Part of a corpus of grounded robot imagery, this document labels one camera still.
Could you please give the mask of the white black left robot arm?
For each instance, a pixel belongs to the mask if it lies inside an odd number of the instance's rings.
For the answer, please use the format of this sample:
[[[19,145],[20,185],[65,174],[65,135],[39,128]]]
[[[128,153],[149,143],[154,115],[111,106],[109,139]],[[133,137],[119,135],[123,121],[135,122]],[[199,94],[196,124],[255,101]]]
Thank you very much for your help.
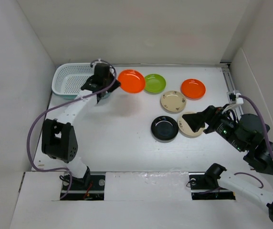
[[[90,64],[94,73],[81,86],[71,104],[55,119],[46,119],[42,126],[42,152],[52,159],[65,163],[72,173],[72,184],[79,189],[89,187],[90,169],[77,155],[78,143],[74,129],[86,112],[94,108],[106,94],[121,83],[116,79],[115,68],[104,61]]]

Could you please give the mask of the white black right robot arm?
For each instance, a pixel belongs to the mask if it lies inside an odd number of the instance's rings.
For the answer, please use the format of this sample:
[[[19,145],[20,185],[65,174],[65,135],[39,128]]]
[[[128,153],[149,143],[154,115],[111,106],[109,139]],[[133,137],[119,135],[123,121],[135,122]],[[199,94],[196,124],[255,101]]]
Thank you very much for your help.
[[[184,114],[183,120],[193,132],[204,125],[204,133],[217,133],[239,152],[245,152],[243,160],[257,173],[262,174],[273,188],[273,142],[268,139],[270,127],[259,114],[244,114],[240,119],[227,111],[228,105],[210,105],[202,112]],[[212,189],[224,188],[232,191],[261,208],[273,223],[273,192],[256,187],[224,166],[214,163],[201,176],[201,180]]]

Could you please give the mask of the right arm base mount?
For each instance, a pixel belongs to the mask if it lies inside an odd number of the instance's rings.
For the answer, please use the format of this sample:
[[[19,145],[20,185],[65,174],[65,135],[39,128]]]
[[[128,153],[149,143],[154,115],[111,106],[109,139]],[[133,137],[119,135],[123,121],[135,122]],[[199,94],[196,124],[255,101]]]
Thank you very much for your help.
[[[192,200],[236,200],[235,194],[215,184],[209,184],[205,172],[189,172],[186,187],[190,189]]]

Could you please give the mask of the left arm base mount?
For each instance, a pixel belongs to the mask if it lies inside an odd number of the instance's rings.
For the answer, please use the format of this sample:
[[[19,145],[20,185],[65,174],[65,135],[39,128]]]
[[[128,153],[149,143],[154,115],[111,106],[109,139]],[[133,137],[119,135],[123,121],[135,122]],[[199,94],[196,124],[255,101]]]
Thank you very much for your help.
[[[87,201],[101,201],[104,200],[105,195],[105,173],[91,174],[89,185],[83,187],[77,183],[72,183],[67,195],[60,200],[87,200]]]

